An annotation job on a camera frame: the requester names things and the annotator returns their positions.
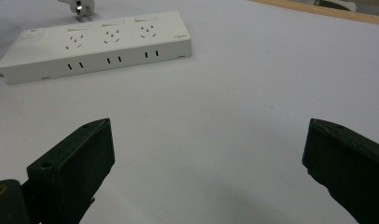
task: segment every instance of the tabletop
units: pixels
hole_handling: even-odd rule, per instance
[[[83,21],[171,10],[191,58],[0,78],[0,180],[23,183],[76,128],[110,118],[116,164],[81,223],[356,223],[302,153],[310,118],[379,143],[379,25],[245,0],[96,0]],[[1,0],[0,59],[22,30],[79,22],[55,0]]]

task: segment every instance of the white power strip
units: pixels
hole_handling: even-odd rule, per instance
[[[191,56],[178,12],[26,30],[0,61],[11,84]]]

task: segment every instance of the power strip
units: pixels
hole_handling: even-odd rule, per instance
[[[191,56],[177,11],[23,31],[0,61],[10,84]]]

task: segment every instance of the electrical socket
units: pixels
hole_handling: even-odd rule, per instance
[[[10,84],[191,56],[177,11],[23,31],[0,61]]]

